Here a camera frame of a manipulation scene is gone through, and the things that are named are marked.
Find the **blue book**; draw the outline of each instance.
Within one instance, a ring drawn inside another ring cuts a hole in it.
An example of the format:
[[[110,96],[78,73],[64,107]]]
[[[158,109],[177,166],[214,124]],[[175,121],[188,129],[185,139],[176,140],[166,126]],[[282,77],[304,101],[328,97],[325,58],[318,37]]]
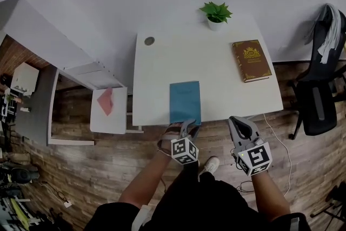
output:
[[[170,84],[169,122],[183,122],[195,119],[201,125],[201,95],[199,81]]]

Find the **chair seat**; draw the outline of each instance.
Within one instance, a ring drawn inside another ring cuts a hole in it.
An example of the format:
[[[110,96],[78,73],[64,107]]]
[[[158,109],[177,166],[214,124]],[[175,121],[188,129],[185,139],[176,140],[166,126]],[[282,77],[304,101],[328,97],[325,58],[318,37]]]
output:
[[[318,117],[313,88],[320,92],[324,119]],[[327,81],[298,82],[296,97],[299,112],[303,118],[304,131],[308,136],[315,136],[333,129],[337,124],[335,104]]]

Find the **white shoe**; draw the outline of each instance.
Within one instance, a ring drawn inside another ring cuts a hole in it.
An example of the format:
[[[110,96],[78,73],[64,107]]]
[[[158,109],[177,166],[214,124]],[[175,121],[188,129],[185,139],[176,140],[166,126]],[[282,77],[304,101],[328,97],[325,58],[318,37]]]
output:
[[[220,165],[220,160],[218,157],[216,156],[210,157],[205,163],[204,169],[201,171],[199,175],[206,172],[214,174],[214,172],[217,170],[219,165]]]

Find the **person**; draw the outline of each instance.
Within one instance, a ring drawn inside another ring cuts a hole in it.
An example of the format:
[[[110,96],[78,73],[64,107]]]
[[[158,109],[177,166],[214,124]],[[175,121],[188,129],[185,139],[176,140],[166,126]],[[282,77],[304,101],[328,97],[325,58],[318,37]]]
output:
[[[162,148],[170,153],[170,145],[170,141],[163,141]],[[85,231],[133,230],[132,223],[142,206],[150,202],[170,161],[170,156],[158,151],[128,185],[119,202],[97,208]],[[236,188],[215,180],[213,173],[218,166],[219,159],[211,157],[198,174],[198,161],[186,164],[151,220],[139,230],[310,230],[303,214],[291,213],[288,201],[267,171],[251,177],[256,212]]]

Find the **red cloth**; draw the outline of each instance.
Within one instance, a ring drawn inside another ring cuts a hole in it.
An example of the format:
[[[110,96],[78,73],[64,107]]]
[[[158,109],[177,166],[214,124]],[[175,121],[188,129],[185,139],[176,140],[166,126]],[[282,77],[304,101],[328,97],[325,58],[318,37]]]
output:
[[[112,102],[112,88],[108,88],[104,93],[97,99],[98,104],[101,106],[104,113],[108,116],[113,109]]]

